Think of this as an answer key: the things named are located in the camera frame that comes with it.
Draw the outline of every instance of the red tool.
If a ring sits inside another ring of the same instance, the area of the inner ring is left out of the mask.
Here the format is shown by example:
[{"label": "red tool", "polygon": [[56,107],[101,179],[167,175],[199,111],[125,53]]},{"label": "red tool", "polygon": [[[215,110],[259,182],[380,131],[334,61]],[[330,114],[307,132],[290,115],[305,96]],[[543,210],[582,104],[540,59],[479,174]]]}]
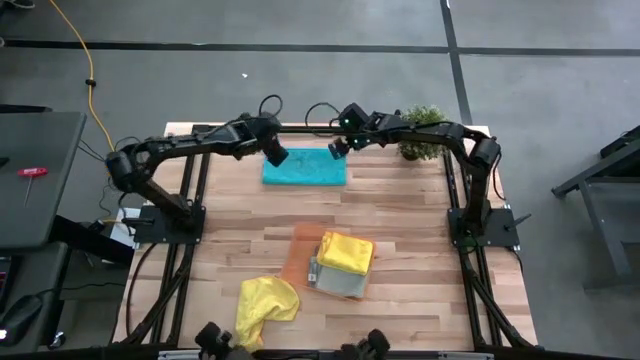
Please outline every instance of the red tool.
[{"label": "red tool", "polygon": [[27,193],[24,196],[24,207],[27,207],[27,200],[29,200],[29,193],[31,192],[31,183],[34,177],[47,175],[49,170],[47,168],[27,168],[18,170],[18,175],[29,178],[29,186],[27,187]]}]

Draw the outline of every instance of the yellow cable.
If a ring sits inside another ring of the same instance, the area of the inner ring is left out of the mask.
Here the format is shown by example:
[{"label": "yellow cable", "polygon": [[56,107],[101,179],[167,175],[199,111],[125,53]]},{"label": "yellow cable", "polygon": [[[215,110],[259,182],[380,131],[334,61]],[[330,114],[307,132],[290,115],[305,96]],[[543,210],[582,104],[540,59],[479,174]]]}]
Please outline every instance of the yellow cable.
[{"label": "yellow cable", "polygon": [[[91,58],[91,53],[89,53],[89,49],[87,49],[87,45],[84,43],[84,40],[82,40],[82,36],[80,36],[80,33],[78,32],[78,30],[76,30],[75,26],[73,26],[71,21],[69,21],[69,19],[67,19],[67,16],[58,7],[58,5],[55,3],[55,1],[54,0],[49,0],[49,2],[58,11],[58,14],[60,14],[62,19],[67,23],[67,25],[69,25],[71,30],[73,30],[73,32],[76,34],[76,37],[78,38],[78,41],[80,41],[80,44],[82,45],[82,48],[84,49],[84,53],[87,54],[87,59],[89,60],[89,80],[91,80],[93,82],[94,81],[93,80],[93,59]],[[111,151],[115,151],[115,147],[113,146],[113,143],[111,142],[111,136],[109,136],[109,132],[104,127],[104,125],[102,125],[102,121],[100,121],[100,118],[98,117],[98,114],[96,114],[96,111],[93,108],[93,86],[92,85],[89,85],[89,111],[91,112],[91,116],[93,116],[93,118],[96,120],[96,123],[98,123],[98,126],[100,127],[100,129],[102,129],[102,132],[104,133],[104,136],[107,138],[107,142],[109,143],[109,148],[111,149]]]}]

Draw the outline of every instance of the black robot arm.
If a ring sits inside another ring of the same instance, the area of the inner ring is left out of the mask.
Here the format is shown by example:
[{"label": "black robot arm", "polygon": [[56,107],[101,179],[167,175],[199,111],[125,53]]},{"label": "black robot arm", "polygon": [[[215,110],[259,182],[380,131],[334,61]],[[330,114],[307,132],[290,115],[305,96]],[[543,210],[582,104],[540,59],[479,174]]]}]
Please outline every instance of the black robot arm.
[{"label": "black robot arm", "polygon": [[279,166],[287,157],[280,146],[278,131],[282,125],[275,116],[243,114],[236,120],[207,132],[148,138],[107,155],[106,164],[115,186],[125,193],[137,193],[154,203],[171,219],[189,227],[191,206],[180,195],[167,193],[153,180],[158,165],[171,158],[215,153],[240,160],[263,151],[267,160]]},{"label": "black robot arm", "polygon": [[[470,236],[482,236],[491,204],[487,199],[491,169],[500,154],[500,145],[482,132],[444,121],[415,125],[399,113],[366,113],[357,105],[347,106],[338,116],[344,138],[329,145],[334,158],[345,156],[350,149],[360,150],[372,144],[382,147],[400,141],[440,144],[451,150],[460,166],[471,176],[470,196],[458,226]],[[475,142],[467,154],[465,139]]]}]

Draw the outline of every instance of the potted plant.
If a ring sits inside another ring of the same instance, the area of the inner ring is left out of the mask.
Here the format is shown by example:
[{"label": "potted plant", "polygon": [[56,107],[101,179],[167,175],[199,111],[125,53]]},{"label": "potted plant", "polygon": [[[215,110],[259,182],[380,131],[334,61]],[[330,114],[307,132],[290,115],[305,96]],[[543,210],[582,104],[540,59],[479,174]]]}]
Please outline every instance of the potted plant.
[{"label": "potted plant", "polygon": [[[399,115],[401,115],[403,119],[416,125],[448,121],[444,113],[435,106],[426,107],[416,105]],[[435,144],[413,141],[401,141],[398,144],[398,152],[409,161],[435,159],[440,156],[442,151],[442,146]]]}]

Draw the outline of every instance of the plant pot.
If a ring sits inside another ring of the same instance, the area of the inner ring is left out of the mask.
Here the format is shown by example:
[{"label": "plant pot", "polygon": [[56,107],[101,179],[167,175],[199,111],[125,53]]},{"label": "plant pot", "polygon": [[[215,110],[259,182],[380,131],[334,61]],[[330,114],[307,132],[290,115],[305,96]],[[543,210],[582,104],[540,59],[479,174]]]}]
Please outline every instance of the plant pot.
[{"label": "plant pot", "polygon": [[416,161],[419,159],[419,157],[414,154],[407,154],[403,152],[400,152],[400,154],[402,154],[402,157],[407,161]]}]

